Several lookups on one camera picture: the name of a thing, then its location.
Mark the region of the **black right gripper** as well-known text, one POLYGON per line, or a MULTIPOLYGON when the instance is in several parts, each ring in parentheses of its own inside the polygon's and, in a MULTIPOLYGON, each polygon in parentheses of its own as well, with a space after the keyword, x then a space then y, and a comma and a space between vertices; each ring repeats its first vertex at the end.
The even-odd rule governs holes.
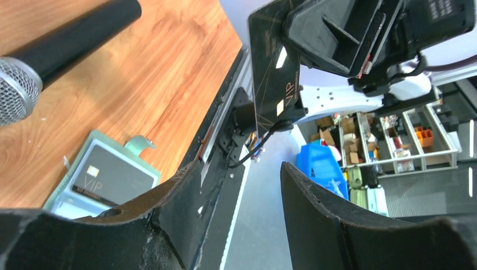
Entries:
POLYGON ((474 1, 295 1, 282 29, 303 65, 356 77, 351 108, 407 109, 434 99, 423 51, 473 30, 475 13, 474 1))

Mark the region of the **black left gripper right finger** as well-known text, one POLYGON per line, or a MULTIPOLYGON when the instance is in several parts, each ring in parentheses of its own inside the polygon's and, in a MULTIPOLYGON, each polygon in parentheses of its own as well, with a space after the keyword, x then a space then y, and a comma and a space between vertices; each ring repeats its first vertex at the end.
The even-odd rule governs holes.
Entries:
POLYGON ((476 216, 414 223, 385 217, 319 186, 288 162, 280 180, 293 269, 476 268, 476 216))

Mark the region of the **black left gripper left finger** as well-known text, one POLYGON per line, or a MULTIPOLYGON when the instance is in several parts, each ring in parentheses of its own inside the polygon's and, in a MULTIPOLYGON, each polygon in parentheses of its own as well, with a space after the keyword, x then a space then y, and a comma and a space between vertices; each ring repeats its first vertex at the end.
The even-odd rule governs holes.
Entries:
POLYGON ((2 269, 189 269, 203 243, 200 172, 193 161, 165 183, 99 216, 1 211, 2 269))

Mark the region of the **teal card holder wallet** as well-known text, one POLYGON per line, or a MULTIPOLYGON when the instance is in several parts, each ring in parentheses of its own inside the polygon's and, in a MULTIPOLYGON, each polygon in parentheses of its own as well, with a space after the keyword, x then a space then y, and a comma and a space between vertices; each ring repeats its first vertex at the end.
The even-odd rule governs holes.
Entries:
POLYGON ((67 219, 96 217, 156 187, 161 173, 140 154, 154 143, 134 136, 121 145, 92 130, 43 209, 67 219))

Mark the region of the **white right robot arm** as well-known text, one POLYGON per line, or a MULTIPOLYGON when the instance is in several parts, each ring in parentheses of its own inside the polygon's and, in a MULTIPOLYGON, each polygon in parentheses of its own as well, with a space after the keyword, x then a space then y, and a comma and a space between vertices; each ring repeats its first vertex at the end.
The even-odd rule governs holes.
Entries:
POLYGON ((302 65, 347 80, 302 84, 309 118, 389 115, 435 99, 423 51, 475 25, 474 1, 288 1, 282 35, 302 65))

